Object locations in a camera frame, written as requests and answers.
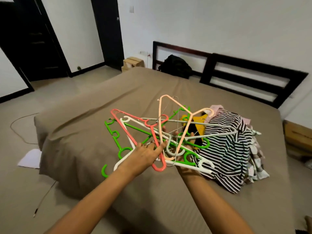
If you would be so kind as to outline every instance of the pile of clothes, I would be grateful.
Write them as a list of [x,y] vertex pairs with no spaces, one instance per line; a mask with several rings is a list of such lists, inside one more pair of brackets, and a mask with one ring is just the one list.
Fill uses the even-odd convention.
[[[202,173],[203,176],[216,180],[231,193],[240,191],[242,185],[253,183],[270,175],[263,167],[263,153],[257,142],[256,132],[252,129],[251,120],[240,115],[224,110],[221,105],[212,105],[210,107],[215,111],[212,117],[209,117],[211,111],[206,115],[194,118],[194,121],[203,119],[205,123],[228,125],[234,127],[237,132],[226,136],[209,137],[210,146],[205,149],[197,149],[196,153],[212,161],[215,168],[204,163],[203,167],[212,170],[211,174]],[[200,135],[226,133],[230,128],[221,128],[216,126],[196,125],[197,128],[191,128],[188,132],[198,133]],[[198,164],[199,160],[192,157],[192,161]]]

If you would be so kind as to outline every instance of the black door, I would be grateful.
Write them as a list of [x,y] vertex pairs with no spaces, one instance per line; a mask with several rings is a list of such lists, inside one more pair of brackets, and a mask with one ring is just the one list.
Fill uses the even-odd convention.
[[0,3],[0,45],[29,81],[67,77],[60,55],[34,0]]
[[117,0],[91,0],[102,52],[107,66],[121,70],[123,45]]

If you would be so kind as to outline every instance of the white paper on floor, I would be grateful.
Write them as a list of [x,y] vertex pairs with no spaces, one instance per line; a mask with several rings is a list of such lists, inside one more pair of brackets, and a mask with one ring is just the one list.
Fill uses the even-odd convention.
[[19,161],[18,166],[26,168],[40,168],[41,151],[32,149]]

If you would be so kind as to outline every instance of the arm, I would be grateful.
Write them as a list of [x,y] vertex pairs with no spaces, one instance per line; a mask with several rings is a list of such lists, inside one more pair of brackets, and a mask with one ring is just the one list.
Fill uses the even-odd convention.
[[212,233],[254,233],[244,219],[210,187],[200,173],[178,166],[176,168]]
[[139,143],[116,171],[65,214],[46,234],[91,233],[119,193],[153,164],[166,145],[167,141],[154,150],[153,143],[148,147]]

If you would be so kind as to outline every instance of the dark wooden headboard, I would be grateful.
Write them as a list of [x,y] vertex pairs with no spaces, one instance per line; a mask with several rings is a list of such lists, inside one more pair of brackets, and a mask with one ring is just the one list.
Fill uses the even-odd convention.
[[[184,53],[189,53],[197,56],[207,57],[205,67],[203,72],[193,71],[194,75],[200,76],[200,82],[206,85],[211,85],[214,87],[218,87],[236,94],[243,95],[248,98],[252,98],[254,100],[266,103],[275,108],[279,108],[283,102],[291,95],[291,93],[299,86],[299,84],[306,78],[308,73],[291,70],[283,67],[268,65],[264,63],[249,61],[241,58],[230,57],[225,55],[220,55],[217,53],[207,53],[202,51],[197,51],[193,49],[188,49],[184,47],[178,47],[171,44],[165,44],[160,42],[153,42],[153,69],[156,69],[157,64],[162,64],[161,61],[157,60],[157,47],[164,47],[167,49],[172,49],[175,51],[180,51]],[[270,82],[259,81],[252,78],[247,78],[245,76],[241,76],[239,74],[232,74],[226,71],[221,71],[216,68],[217,63],[226,64],[229,66],[239,67],[243,70],[251,70],[254,72],[265,73],[267,76],[273,77],[278,76],[287,80],[286,85],[280,86],[276,84],[272,84]],[[212,79],[221,79],[225,82],[232,82],[237,85],[247,86],[250,89],[260,90],[261,92],[268,92],[274,96],[274,100],[266,100],[260,97],[256,97],[254,95],[246,94],[244,92],[240,92],[235,89],[231,89],[228,87],[224,87],[222,85],[218,85],[214,83],[215,81]]]

